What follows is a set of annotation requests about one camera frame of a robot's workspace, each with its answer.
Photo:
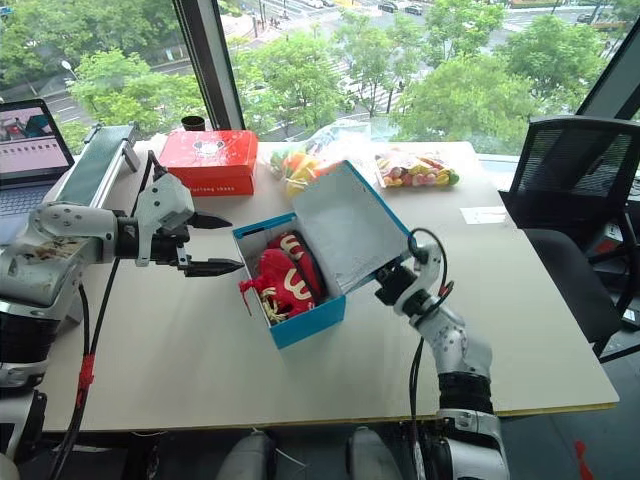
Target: window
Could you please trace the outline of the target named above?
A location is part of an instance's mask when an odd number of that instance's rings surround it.
[[[384,140],[518,154],[532,116],[574,113],[640,0],[218,0],[247,128],[304,139],[337,118]]]
[[[89,127],[148,138],[206,110],[171,0],[5,0],[0,97],[44,98],[78,153]]]

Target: window frame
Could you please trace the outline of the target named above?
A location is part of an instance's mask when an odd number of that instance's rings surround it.
[[[209,119],[216,130],[245,130],[217,0],[173,0]]]
[[[640,108],[640,19],[587,94],[576,115],[631,120]]]

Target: chair backrest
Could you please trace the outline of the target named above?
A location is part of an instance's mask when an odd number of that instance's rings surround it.
[[[619,215],[640,161],[640,124],[584,116],[534,119],[508,197],[520,228],[578,244]]]

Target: red gift box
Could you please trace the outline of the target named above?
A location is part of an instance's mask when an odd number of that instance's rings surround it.
[[[160,163],[196,197],[253,195],[258,137],[247,130],[169,134]]]

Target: red sneaker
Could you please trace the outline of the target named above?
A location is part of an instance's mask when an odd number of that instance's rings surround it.
[[[289,258],[294,261],[302,278],[309,286],[316,302],[320,302],[327,295],[326,286],[316,259],[300,232],[294,230],[283,233],[271,240],[267,248],[280,248],[289,255]]]
[[[268,248],[262,252],[258,270],[258,277],[240,282],[240,291],[244,296],[248,289],[256,289],[272,325],[315,307],[307,283],[283,250]]]

